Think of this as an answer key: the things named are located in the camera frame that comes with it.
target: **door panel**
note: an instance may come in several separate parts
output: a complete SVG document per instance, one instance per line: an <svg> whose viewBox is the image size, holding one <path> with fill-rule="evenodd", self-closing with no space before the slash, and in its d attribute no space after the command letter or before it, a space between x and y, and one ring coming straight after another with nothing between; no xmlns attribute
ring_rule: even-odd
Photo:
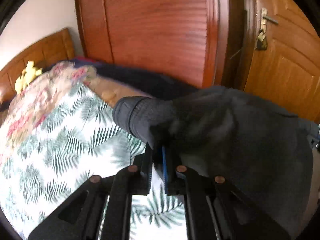
<svg viewBox="0 0 320 240"><path fill-rule="evenodd" d="M267 22L268 48L255 50L244 91L269 99L301 117L319 121L320 39L293 0L257 0Z"/></svg>

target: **white wall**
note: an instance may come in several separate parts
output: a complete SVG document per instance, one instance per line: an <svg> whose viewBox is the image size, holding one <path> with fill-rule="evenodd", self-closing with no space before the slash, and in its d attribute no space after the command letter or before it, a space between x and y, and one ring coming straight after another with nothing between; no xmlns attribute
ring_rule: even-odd
<svg viewBox="0 0 320 240"><path fill-rule="evenodd" d="M75 0L26 0L0 35L0 69L26 47L65 27L76 55L83 55Z"/></svg>

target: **gray garment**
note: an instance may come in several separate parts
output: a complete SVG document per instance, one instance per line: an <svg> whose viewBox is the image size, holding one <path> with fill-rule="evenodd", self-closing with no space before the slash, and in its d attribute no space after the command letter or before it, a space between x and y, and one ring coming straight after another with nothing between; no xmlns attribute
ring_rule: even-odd
<svg viewBox="0 0 320 240"><path fill-rule="evenodd" d="M261 98L211 87L173 101L121 99L121 128L151 147L166 143L201 175L223 175L292 238L307 207L318 126ZM161 172L162 164L156 163Z"/></svg>

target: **copper screw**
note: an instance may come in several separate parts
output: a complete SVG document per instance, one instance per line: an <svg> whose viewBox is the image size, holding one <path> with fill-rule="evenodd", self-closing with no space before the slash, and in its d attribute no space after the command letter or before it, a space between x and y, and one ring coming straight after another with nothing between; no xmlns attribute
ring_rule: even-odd
<svg viewBox="0 0 320 240"><path fill-rule="evenodd" d="M178 172L186 172L187 171L187 167L186 166L183 166L183 165L179 165L177 167L177 171Z"/></svg>
<svg viewBox="0 0 320 240"><path fill-rule="evenodd" d="M138 170L138 166L137 165L130 165L128 167L128 171L129 172L137 172L137 170Z"/></svg>
<svg viewBox="0 0 320 240"><path fill-rule="evenodd" d="M224 183L226 181L226 179L223 176L215 176L214 177L214 181L216 183L222 184L222 183Z"/></svg>
<svg viewBox="0 0 320 240"><path fill-rule="evenodd" d="M100 179L101 179L101 177L99 175L93 175L90 177L90 182L97 183L100 181Z"/></svg>

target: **stuffed animal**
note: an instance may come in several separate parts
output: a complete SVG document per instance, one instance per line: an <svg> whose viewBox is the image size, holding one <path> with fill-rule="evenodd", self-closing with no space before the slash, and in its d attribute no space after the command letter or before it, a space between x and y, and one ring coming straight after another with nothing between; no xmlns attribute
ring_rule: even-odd
<svg viewBox="0 0 320 240"><path fill-rule="evenodd" d="M27 66L22 70L22 75L19 76L14 85L17 94L24 90L37 76L42 74L42 68L36 69L34 61L28 61Z"/></svg>

